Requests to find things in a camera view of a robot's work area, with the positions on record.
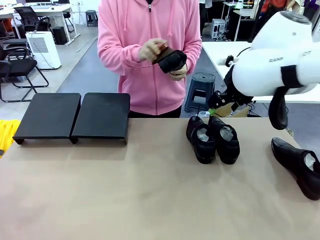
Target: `pink hoodie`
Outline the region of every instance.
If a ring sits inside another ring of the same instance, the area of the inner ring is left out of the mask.
[[[130,94],[132,111],[160,115],[182,105],[186,79],[174,81],[157,64],[139,62],[138,51],[149,39],[167,40],[187,55],[190,74],[202,48],[199,0],[101,0],[98,31],[98,55],[120,75],[118,92]]]

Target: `hoodie sleeve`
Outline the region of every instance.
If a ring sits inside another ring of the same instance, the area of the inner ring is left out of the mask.
[[[141,46],[134,44],[122,47],[109,0],[101,1],[99,17],[98,56],[106,68],[124,76],[140,64],[138,52]]]
[[[187,74],[191,74],[194,71],[202,49],[202,40],[200,38],[200,12],[198,0],[190,0],[189,13],[190,16],[185,29],[183,47],[183,52],[187,56]]]

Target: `pair of black shoes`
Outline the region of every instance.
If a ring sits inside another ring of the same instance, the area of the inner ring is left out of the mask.
[[[302,193],[311,200],[320,199],[320,161],[313,151],[295,148],[274,137],[271,147],[276,160],[296,177]]]
[[[215,116],[210,117],[208,124],[198,116],[191,117],[186,128],[186,137],[202,164],[210,164],[216,150],[221,161],[229,165],[234,164],[240,154],[235,129]]]

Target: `hoodie zipper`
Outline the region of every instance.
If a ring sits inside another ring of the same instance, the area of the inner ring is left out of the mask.
[[[151,4],[149,4],[148,7],[149,7],[150,36],[152,38],[153,36],[152,36]],[[154,94],[155,94],[155,114],[158,115],[158,90],[157,90],[156,75],[155,75],[155,65],[152,65],[152,76],[153,76]]]

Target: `hoodie drawstring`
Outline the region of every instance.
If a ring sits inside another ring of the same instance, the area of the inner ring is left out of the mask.
[[[168,30],[168,34],[167,36],[171,37],[172,36],[172,24],[173,24],[173,20],[174,20],[174,13],[175,13],[175,0],[172,0],[172,6],[171,6],[171,13],[170,13],[170,20],[169,20],[169,30]]]
[[[129,5],[129,0],[126,0],[125,14],[124,14],[124,29],[123,29],[123,31],[127,31],[128,5]]]

